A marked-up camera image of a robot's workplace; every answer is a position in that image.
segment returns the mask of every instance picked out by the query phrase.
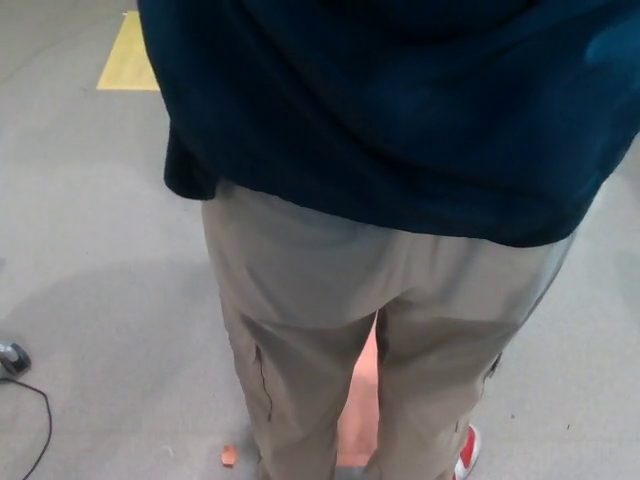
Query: navy sweatshirt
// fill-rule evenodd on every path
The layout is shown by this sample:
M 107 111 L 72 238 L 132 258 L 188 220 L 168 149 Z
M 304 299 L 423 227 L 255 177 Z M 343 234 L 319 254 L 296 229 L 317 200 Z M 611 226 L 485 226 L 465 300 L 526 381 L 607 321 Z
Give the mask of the navy sweatshirt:
M 640 0 L 138 3 L 183 197 L 532 247 L 640 129 Z

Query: gray floor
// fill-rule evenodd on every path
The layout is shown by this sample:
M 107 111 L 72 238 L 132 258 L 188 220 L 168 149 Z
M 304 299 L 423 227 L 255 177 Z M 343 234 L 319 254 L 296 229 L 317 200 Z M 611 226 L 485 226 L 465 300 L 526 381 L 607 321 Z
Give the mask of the gray floor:
M 95 91 L 130 7 L 0 0 L 0 339 L 29 348 L 55 416 L 32 479 L 249 480 L 198 207 L 161 182 L 160 98 Z M 491 383 L 474 479 L 638 478 L 639 156 Z M 0 479 L 24 476 L 45 426 L 37 397 L 0 387 Z

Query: person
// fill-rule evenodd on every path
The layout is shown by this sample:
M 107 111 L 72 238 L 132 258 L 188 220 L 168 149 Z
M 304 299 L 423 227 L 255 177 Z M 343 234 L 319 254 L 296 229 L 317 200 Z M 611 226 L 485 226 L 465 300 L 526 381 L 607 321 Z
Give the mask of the person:
M 139 0 L 261 480 L 328 480 L 378 316 L 382 480 L 469 414 L 640 130 L 639 0 Z

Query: leg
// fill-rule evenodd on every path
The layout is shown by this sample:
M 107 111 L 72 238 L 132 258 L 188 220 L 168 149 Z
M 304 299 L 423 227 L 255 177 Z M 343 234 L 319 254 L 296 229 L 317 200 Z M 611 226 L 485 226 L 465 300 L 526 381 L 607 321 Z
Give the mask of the leg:
M 517 250 L 440 239 L 424 287 L 380 313 L 381 480 L 451 480 L 468 417 L 501 352 L 555 278 L 570 241 Z
M 353 367 L 401 279 L 380 259 L 409 242 L 229 184 L 203 216 L 260 478 L 331 480 Z
M 260 480 L 332 480 L 338 418 L 373 317 L 302 330 L 256 322 L 224 297 L 223 315 L 262 457 Z
M 338 466 L 364 467 L 378 443 L 378 349 L 374 332 L 353 372 L 347 404 L 338 422 Z

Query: yellow tape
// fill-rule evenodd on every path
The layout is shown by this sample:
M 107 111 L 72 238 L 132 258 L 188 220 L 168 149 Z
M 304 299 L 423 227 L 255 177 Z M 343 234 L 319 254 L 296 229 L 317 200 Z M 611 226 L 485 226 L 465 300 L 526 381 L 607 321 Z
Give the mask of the yellow tape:
M 154 92 L 160 90 L 147 57 L 138 12 L 127 12 L 97 88 Z

